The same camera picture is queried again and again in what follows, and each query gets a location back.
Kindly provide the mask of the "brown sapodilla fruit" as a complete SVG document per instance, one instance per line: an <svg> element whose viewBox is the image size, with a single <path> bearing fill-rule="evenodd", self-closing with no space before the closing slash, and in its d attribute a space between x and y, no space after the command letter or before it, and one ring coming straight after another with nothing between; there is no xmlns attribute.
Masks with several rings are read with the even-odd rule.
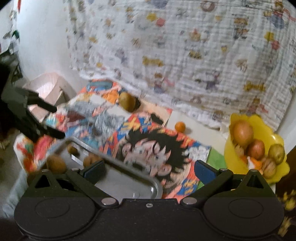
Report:
<svg viewBox="0 0 296 241"><path fill-rule="evenodd" d="M46 159L47 169L53 174L63 174L67 171L64 160L58 155L49 155Z"/></svg>

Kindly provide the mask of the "small brown fruit on tray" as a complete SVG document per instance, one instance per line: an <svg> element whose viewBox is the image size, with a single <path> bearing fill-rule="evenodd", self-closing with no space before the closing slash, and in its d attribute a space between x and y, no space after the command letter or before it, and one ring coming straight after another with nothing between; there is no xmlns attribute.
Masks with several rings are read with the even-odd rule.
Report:
<svg viewBox="0 0 296 241"><path fill-rule="evenodd" d="M83 166L84 167L88 167L90 165L92 165L95 162L99 162L101 161L102 158L100 156L97 156L95 154L89 154L88 156L86 156L83 160Z"/></svg>

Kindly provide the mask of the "grey metal baking tray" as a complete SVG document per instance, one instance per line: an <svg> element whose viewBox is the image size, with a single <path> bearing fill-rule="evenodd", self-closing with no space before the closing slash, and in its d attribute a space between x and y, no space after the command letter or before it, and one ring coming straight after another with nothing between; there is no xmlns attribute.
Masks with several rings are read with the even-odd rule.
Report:
<svg viewBox="0 0 296 241"><path fill-rule="evenodd" d="M60 156L68 169L83 170L83 160L89 154L95 154L105 163L106 174L95 186L121 202L124 198L160 199L163 188L156 178L152 178L133 166L100 152L76 137L58 141L48 152Z"/></svg>

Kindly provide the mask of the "red apple in bowl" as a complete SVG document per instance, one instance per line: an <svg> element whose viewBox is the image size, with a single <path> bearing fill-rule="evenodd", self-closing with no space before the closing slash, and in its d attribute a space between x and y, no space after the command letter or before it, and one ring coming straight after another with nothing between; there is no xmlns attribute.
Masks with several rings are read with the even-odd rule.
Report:
<svg viewBox="0 0 296 241"><path fill-rule="evenodd" d="M232 128L232 137L235 144L246 148L253 141L253 127L249 124L249 122L239 120Z"/></svg>
<svg viewBox="0 0 296 241"><path fill-rule="evenodd" d="M246 155L261 160L265 154L265 145L262 140L254 139L246 149Z"/></svg>

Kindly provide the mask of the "walnut in bowl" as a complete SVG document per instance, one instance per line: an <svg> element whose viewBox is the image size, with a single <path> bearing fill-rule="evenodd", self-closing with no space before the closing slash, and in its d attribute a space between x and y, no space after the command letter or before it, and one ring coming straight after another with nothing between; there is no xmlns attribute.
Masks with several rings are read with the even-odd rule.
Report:
<svg viewBox="0 0 296 241"><path fill-rule="evenodd" d="M273 158L264 158L262 160L262 171L264 178L270 179L276 174L277 165Z"/></svg>

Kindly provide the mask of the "small orange tangerine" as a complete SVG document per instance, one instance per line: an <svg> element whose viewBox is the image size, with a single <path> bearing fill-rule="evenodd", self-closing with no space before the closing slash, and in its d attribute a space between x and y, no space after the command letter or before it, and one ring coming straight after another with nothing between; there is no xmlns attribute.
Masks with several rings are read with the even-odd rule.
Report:
<svg viewBox="0 0 296 241"><path fill-rule="evenodd" d="M175 130L179 133L184 133L186 130L186 125L184 122L179 121L175 124Z"/></svg>

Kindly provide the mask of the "green pear in bowl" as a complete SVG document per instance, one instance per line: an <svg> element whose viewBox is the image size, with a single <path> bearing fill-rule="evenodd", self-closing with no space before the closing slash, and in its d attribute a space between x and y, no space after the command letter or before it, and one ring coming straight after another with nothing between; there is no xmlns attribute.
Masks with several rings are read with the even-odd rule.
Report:
<svg viewBox="0 0 296 241"><path fill-rule="evenodd" d="M270 146L268 156L274 160L277 165L280 165L285 158L285 149L281 144L273 144Z"/></svg>

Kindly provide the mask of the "yellow fruit bowl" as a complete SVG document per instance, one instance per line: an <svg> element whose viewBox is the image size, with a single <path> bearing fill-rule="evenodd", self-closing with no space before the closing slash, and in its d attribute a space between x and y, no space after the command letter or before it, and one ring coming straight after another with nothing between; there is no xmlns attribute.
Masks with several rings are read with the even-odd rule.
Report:
<svg viewBox="0 0 296 241"><path fill-rule="evenodd" d="M235 174L255 169L269 184L279 182L290 172L283 139L258 115L231 115L224 158L227 168Z"/></svg>

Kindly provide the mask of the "colourful anime print cloth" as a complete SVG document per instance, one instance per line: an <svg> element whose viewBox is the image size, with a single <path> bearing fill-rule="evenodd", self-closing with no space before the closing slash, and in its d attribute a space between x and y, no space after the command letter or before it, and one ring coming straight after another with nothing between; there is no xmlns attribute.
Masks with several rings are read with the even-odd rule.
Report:
<svg viewBox="0 0 296 241"><path fill-rule="evenodd" d="M158 179L163 198L180 200L202 186L194 174L197 160L216 169L226 166L224 157L206 145L205 135L191 138L165 128L170 109L143 102L135 113L125 112L117 104L123 92L109 79L92 80L44 124Z"/></svg>

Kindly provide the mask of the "yellow flower twigs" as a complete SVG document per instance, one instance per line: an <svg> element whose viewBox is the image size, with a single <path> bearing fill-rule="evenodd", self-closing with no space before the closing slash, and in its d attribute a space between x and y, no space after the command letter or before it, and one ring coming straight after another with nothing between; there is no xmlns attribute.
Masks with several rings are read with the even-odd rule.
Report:
<svg viewBox="0 0 296 241"><path fill-rule="evenodd" d="M295 190L276 196L284 209L284 219L278 231L282 240L295 240Z"/></svg>

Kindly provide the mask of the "green mango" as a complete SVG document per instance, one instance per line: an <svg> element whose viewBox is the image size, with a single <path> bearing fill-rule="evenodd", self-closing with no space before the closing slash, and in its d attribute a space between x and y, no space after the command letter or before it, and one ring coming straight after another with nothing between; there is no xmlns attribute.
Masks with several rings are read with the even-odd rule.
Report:
<svg viewBox="0 0 296 241"><path fill-rule="evenodd" d="M119 105L128 112L133 112L135 109L136 99L128 92L122 92L118 98Z"/></svg>

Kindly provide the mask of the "white cartoon print blanket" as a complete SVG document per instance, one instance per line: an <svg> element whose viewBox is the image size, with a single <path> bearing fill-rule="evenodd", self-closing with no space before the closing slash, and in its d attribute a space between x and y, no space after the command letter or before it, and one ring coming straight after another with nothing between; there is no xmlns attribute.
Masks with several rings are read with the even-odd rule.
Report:
<svg viewBox="0 0 296 241"><path fill-rule="evenodd" d="M71 68L219 128L278 129L295 91L290 1L64 1Z"/></svg>

